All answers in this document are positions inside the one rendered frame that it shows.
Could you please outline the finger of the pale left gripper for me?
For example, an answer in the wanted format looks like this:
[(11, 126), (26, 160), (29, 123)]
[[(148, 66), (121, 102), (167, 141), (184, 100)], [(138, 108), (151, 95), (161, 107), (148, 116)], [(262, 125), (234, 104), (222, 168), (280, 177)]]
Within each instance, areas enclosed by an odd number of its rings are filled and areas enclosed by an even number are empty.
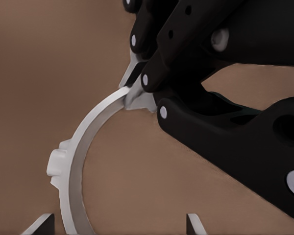
[(141, 55), (130, 52), (130, 63), (121, 79), (119, 87), (128, 86), (131, 87), (132, 84), (137, 80), (138, 76), (141, 74), (147, 60), (143, 59)]
[(140, 81), (136, 81), (129, 89), (123, 104), (126, 110), (148, 109), (152, 113), (157, 110), (153, 94), (145, 92)]

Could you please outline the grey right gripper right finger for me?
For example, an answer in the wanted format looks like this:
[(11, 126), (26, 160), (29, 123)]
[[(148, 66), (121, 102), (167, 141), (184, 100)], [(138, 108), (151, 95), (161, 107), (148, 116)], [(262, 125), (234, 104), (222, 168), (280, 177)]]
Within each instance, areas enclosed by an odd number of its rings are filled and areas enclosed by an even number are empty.
[(196, 213), (188, 213), (186, 216), (187, 235), (207, 235), (207, 232)]

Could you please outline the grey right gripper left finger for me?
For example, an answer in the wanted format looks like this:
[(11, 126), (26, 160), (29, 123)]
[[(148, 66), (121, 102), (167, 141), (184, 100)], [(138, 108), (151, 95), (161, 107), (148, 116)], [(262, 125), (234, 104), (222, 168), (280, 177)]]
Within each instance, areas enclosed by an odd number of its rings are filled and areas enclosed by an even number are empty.
[(55, 218), (53, 213), (45, 213), (35, 220), (21, 235), (54, 235)]

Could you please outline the white drainage pipe clamp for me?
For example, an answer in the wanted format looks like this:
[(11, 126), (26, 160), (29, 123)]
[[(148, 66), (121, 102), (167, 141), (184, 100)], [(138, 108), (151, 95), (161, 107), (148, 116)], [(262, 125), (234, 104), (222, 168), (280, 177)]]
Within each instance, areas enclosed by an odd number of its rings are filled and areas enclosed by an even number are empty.
[(80, 123), (74, 135), (52, 151), (47, 167), (51, 184), (59, 190), (62, 221), (67, 234), (95, 234), (82, 196), (82, 171), (89, 146), (104, 123), (123, 108), (129, 92), (123, 87), (96, 105)]

